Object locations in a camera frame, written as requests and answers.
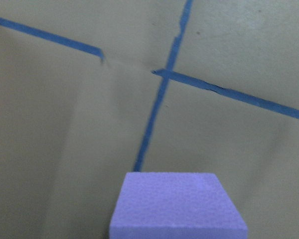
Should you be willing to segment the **blue tape strip short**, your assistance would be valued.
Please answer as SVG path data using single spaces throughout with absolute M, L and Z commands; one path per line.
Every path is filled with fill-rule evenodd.
M 5 18 L 0 17 L 0 26 L 7 27 L 12 30 L 16 30 L 31 36 L 35 36 L 47 41 L 51 41 L 69 48 L 73 48 L 94 56 L 97 56 L 101 61 L 105 60 L 105 55 L 101 48 L 92 46 L 80 41 L 76 41 L 67 37 L 63 37 L 57 34 L 53 34 L 47 31 L 43 31 L 34 27 L 30 27 L 18 22 L 14 22 Z

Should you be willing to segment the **blue tape strip crossing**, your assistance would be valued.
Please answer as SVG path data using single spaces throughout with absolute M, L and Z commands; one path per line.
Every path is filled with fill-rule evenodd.
M 190 85 L 199 89 L 215 92 L 221 96 L 225 96 L 234 100 L 238 100 L 250 105 L 254 105 L 269 111 L 273 111 L 282 115 L 286 115 L 299 120 L 299 110 L 285 105 L 281 105 L 272 101 L 268 101 L 259 97 L 245 94 L 236 90 L 222 88 L 220 86 L 205 82 L 203 80 L 187 76 L 167 69 L 153 70 L 153 74 L 166 77 L 168 79 Z

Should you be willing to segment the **blue tape strip long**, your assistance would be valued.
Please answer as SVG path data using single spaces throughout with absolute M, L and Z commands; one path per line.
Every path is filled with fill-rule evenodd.
M 176 60 L 178 57 L 182 39 L 183 39 L 184 33 L 186 31 L 186 26 L 187 26 L 187 23 L 188 23 L 188 20 L 190 17 L 192 3 L 193 3 L 193 1 L 187 0 L 184 4 L 184 7 L 182 10 L 180 19 L 179 19 L 178 33 L 173 39 L 173 42 L 172 42 L 172 45 L 171 45 L 171 48 L 169 51 L 169 56 L 168 56 L 168 59 L 167 59 L 166 65 L 165 65 L 165 68 L 167 70 L 172 71 L 176 64 Z M 147 122 L 147 125 L 145 128 L 145 132 L 142 137 L 140 148 L 138 150 L 138 154 L 137 154 L 136 160 L 133 165 L 134 172 L 140 172 L 142 170 L 144 160 L 145 160 L 145 155 L 146 155 L 146 152 L 150 145 L 151 136 L 152 136 L 152 133 L 154 130 L 155 120 L 157 118 L 159 109 L 162 105 L 168 84 L 169 84 L 169 78 L 162 77 L 159 88 L 157 90 L 155 101 L 154 101 L 152 109 L 151 109 L 151 113 L 149 115 L 149 119 L 148 119 L 148 122 Z

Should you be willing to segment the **purple foam block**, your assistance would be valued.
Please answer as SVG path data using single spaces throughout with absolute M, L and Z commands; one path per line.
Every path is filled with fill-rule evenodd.
M 112 239 L 246 239 L 248 227 L 213 173 L 129 172 Z

